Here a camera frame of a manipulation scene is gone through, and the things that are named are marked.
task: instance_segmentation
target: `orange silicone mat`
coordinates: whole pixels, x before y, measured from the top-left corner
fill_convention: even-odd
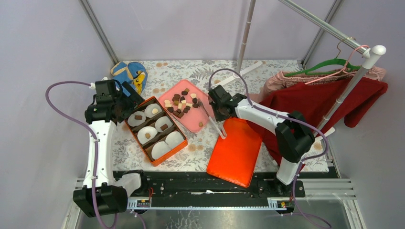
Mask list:
[[[228,136],[218,138],[207,173],[231,183],[248,187],[252,180],[262,138],[245,120],[230,118],[224,128]]]
[[[181,92],[184,91],[184,89],[186,88],[190,90],[188,95],[181,95]],[[201,102],[204,104],[205,109],[207,109],[208,114],[211,117],[214,117],[213,109],[208,101],[208,95],[203,91],[201,91],[198,87],[196,87],[188,80],[180,80],[176,85],[174,85],[165,94],[163,94],[158,99],[158,101],[163,107],[165,107],[164,101],[166,99],[171,101],[171,104],[173,105],[173,101],[171,99],[173,98],[174,94],[179,94],[181,96],[184,96],[187,103],[192,104],[192,98],[190,97],[190,94],[192,93],[195,93],[197,95],[197,98],[201,100]],[[177,119],[181,124],[183,124],[183,126],[185,126],[187,129],[189,129],[191,132],[194,133],[199,132],[207,124],[207,122],[209,122],[207,114],[204,112],[202,107],[198,108],[192,107],[190,111],[187,114],[184,114],[182,118],[178,118],[173,114],[172,117]]]

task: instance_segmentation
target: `pink plate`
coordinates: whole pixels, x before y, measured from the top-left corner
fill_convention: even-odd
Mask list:
[[[181,92],[184,91],[184,89],[188,88],[190,91],[188,95],[182,95]],[[205,109],[207,109],[208,114],[210,114],[211,117],[214,117],[213,109],[211,108],[211,105],[208,102],[208,95],[204,92],[202,92],[198,87],[196,87],[194,84],[192,84],[188,80],[180,80],[176,85],[174,85],[171,89],[169,89],[165,94],[163,94],[159,99],[159,103],[165,107],[164,101],[167,99],[171,102],[174,110],[177,109],[177,106],[173,104],[173,101],[171,100],[174,96],[174,94],[179,94],[181,96],[184,96],[186,98],[187,103],[192,104],[192,98],[190,97],[190,94],[196,94],[197,99],[200,99],[201,102],[204,104]],[[183,126],[185,126],[187,129],[189,129],[191,132],[197,133],[199,132],[206,124],[209,122],[209,119],[207,117],[207,114],[204,112],[202,107],[194,108],[192,107],[190,111],[182,118],[178,118],[171,114],[174,118],[176,118]]]

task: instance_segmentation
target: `red cloth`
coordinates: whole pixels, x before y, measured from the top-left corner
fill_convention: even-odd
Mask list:
[[[299,111],[307,123],[316,127],[342,94],[350,80],[351,78],[348,78],[317,85],[298,83],[273,92],[260,104],[288,113]],[[326,123],[322,132],[328,131],[343,117],[346,126],[355,127],[374,102],[387,91],[387,88],[387,83],[362,78]],[[276,136],[254,123],[248,123],[262,136],[270,155],[280,165],[281,155],[278,151]]]

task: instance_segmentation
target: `clothes hanger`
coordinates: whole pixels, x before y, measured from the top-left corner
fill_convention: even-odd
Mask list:
[[[321,62],[321,63],[315,65],[314,67],[310,68],[310,69],[305,69],[305,70],[302,70],[302,71],[299,71],[299,72],[288,73],[288,74],[285,74],[284,76],[285,77],[291,77],[291,76],[298,75],[298,74],[303,74],[303,73],[305,75],[329,75],[329,74],[335,73],[336,70],[335,71],[329,71],[329,72],[321,72],[321,73],[320,72],[313,73],[313,71],[317,70],[319,68],[325,67],[325,66],[329,66],[329,65],[341,65],[341,66],[344,66],[347,61],[344,60],[344,59],[338,59],[339,54],[341,53],[341,49],[339,48],[339,44],[342,43],[344,40],[347,40],[347,39],[356,40],[354,37],[348,37],[348,38],[345,38],[345,39],[341,40],[338,43],[338,45],[336,46],[336,48],[339,50],[339,52],[338,52],[338,55],[336,55],[336,57],[334,59]],[[360,66],[352,65],[349,62],[347,62],[346,67],[348,68],[348,70],[347,70],[348,73],[352,72],[354,70],[359,70],[360,69]]]
[[[359,49],[362,48],[362,47],[369,48],[368,45],[364,44],[364,45],[360,45],[359,47],[357,47],[356,49],[354,49],[354,50],[350,53],[350,56],[349,56],[349,58],[346,60],[346,63],[344,64],[343,68],[340,69],[339,71],[337,71],[337,72],[335,72],[335,73],[333,73],[333,74],[327,75],[327,76],[320,77],[320,78],[318,78],[318,79],[316,79],[316,80],[307,82],[307,83],[305,83],[305,84],[310,84],[310,83],[316,82],[316,81],[318,81],[318,80],[325,79],[325,78],[327,78],[327,77],[337,75],[337,74],[339,74],[339,73],[341,73],[341,72],[350,74],[349,72],[345,71],[345,68],[347,67],[347,64],[349,63],[349,60],[350,60],[350,58],[352,58],[353,54],[354,54],[355,52],[357,52],[357,50],[359,50]]]

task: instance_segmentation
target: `candy piece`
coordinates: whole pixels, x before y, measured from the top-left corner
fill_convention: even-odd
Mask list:
[[[169,126],[167,124],[165,124],[165,125],[161,126],[160,128],[161,128],[161,130],[165,130],[165,129],[169,128]]]

